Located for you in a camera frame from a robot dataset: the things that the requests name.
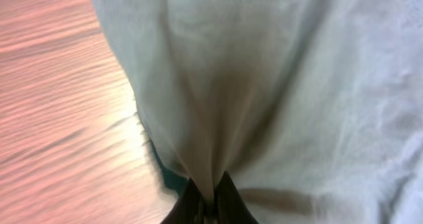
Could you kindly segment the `grey shorts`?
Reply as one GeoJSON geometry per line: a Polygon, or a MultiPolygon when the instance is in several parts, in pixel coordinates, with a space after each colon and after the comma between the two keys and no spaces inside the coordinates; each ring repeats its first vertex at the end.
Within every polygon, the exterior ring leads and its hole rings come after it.
{"type": "Polygon", "coordinates": [[[164,165],[259,223],[422,222],[422,0],[91,0],[164,165]]]}

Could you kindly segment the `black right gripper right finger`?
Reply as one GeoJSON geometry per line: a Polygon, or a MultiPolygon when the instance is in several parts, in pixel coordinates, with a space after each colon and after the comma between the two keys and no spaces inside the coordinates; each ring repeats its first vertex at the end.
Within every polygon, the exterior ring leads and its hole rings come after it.
{"type": "Polygon", "coordinates": [[[218,224],[258,224],[227,172],[223,173],[214,193],[218,224]]]}

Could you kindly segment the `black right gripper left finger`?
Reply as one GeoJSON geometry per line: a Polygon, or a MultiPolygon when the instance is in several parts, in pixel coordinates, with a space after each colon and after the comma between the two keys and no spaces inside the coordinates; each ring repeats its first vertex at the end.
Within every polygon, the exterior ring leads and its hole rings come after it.
{"type": "Polygon", "coordinates": [[[161,224],[204,224],[204,199],[190,179],[170,213],[161,224]]]}

